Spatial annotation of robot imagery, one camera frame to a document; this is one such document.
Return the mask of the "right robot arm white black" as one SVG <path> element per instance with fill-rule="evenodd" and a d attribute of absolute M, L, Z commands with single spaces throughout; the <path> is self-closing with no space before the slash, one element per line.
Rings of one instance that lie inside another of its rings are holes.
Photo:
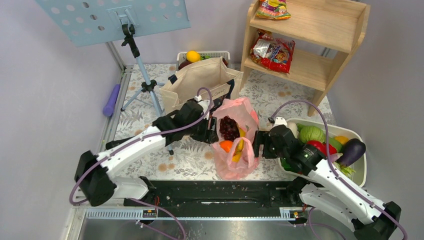
<path fill-rule="evenodd" d="M 287 201 L 302 203 L 325 212 L 349 228 L 358 240 L 387 240 L 401 230 L 401 208 L 395 202 L 383 202 L 341 173 L 313 144 L 301 144 L 285 125 L 270 131 L 257 131 L 253 141 L 255 156 L 282 158 L 300 172 L 287 187 Z"/>

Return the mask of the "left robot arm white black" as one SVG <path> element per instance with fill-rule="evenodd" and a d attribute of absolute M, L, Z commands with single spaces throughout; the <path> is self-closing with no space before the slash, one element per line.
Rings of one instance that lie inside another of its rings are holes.
<path fill-rule="evenodd" d="M 199 96 L 184 103 L 181 109 L 156 119 L 142 133 L 119 141 L 103 152 L 84 152 L 78 161 L 74 180 L 92 207 L 110 199 L 137 199 L 148 206 L 155 200 L 153 186 L 145 177 L 119 177 L 119 172 L 154 151 L 180 141 L 184 136 L 203 143 L 215 143 L 217 119 L 210 116 L 214 103 Z"/>

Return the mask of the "beige canvas tote bag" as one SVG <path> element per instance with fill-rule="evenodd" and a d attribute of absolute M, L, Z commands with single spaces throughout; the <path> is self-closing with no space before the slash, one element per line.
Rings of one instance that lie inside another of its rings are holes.
<path fill-rule="evenodd" d="M 228 68 L 221 57 L 191 63 L 170 76 L 160 89 L 163 107 L 167 114 L 179 110 L 204 87 L 210 90 L 217 108 L 224 99 L 239 97 L 242 79 L 243 72 Z"/>

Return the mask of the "pink plastic grocery bag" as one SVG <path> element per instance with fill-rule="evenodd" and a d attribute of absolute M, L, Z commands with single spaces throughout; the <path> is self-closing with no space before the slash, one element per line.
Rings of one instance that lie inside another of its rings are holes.
<path fill-rule="evenodd" d="M 254 154 L 253 142 L 259 129 L 259 118 L 246 97 L 225 99 L 213 114 L 216 118 L 218 141 L 210 146 L 214 154 L 217 174 L 224 180 L 240 180 L 251 174 L 259 165 L 259 158 Z M 221 121 L 225 117 L 235 120 L 236 127 L 245 132 L 245 136 L 237 137 L 228 151 L 220 143 L 225 139 L 220 133 Z"/>

